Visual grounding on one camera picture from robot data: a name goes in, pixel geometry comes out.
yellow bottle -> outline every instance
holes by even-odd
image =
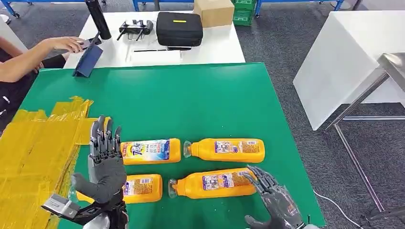
[[[156,202],[162,198],[162,177],[159,174],[130,175],[122,189],[127,204]],[[80,192],[76,195],[78,200],[94,202]]]
[[[259,163],[265,158],[265,144],[254,138],[206,138],[199,142],[184,142],[185,157],[197,156],[208,161]]]
[[[124,165],[164,164],[181,159],[180,140],[150,140],[121,143]]]
[[[232,168],[203,173],[193,173],[181,180],[169,180],[169,196],[187,196],[192,199],[248,196],[255,187],[243,176],[248,168]]]

floor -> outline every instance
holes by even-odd
[[[10,27],[27,47],[49,37],[79,35],[89,15],[85,4],[13,5],[21,18],[12,18]],[[140,6],[140,9],[153,10],[153,4]],[[191,9],[192,4],[161,4],[161,10]],[[313,188],[334,199],[350,218],[363,224],[365,229],[405,228],[403,220],[399,218],[383,219],[371,224],[361,219],[361,214],[374,208],[371,197],[336,132],[331,130],[325,134],[312,131],[292,84],[331,9],[327,2],[321,5],[308,2],[264,4],[260,18],[254,19],[251,27],[237,27],[236,31],[246,61],[266,64]],[[103,10],[128,11],[133,10],[133,6],[130,0],[107,0]],[[401,115],[404,114],[404,108],[400,104],[369,104],[362,105],[355,113]],[[399,122],[343,123],[341,128],[383,205],[391,208],[404,204],[404,125]],[[334,205],[323,199],[318,202],[327,221],[327,228],[356,228]]]

black bottle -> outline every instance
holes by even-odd
[[[86,0],[87,8],[90,11],[91,17],[93,18],[94,24],[98,31],[100,31],[100,37],[103,40],[108,40],[111,38],[110,30],[108,29],[106,19],[101,11],[100,4],[98,0]]]

bottle label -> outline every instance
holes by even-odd
[[[124,158],[139,158],[144,161],[169,159],[170,140],[124,142],[122,144],[122,155]]]
[[[242,172],[207,175],[202,177],[202,181],[204,190],[250,185],[250,181],[243,176]]]
[[[152,178],[143,178],[127,181],[122,187],[124,196],[133,196],[152,193]]]
[[[259,153],[259,143],[251,141],[216,141],[215,152],[223,153]]]

robotic hand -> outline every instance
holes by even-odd
[[[61,218],[84,225],[84,228],[124,229],[129,218],[122,191],[127,174],[120,151],[121,127],[112,136],[112,120],[108,121],[105,132],[104,121],[104,116],[100,116],[90,130],[90,182],[80,173],[71,176],[72,187],[93,198],[94,203],[80,209],[76,203],[53,194],[42,207]]]
[[[245,216],[245,221],[251,229],[319,229],[311,224],[305,225],[297,205],[285,186],[280,186],[268,172],[258,167],[247,167],[257,180],[248,173],[244,173],[244,176],[255,186],[271,216],[267,222],[257,221],[249,215]]]

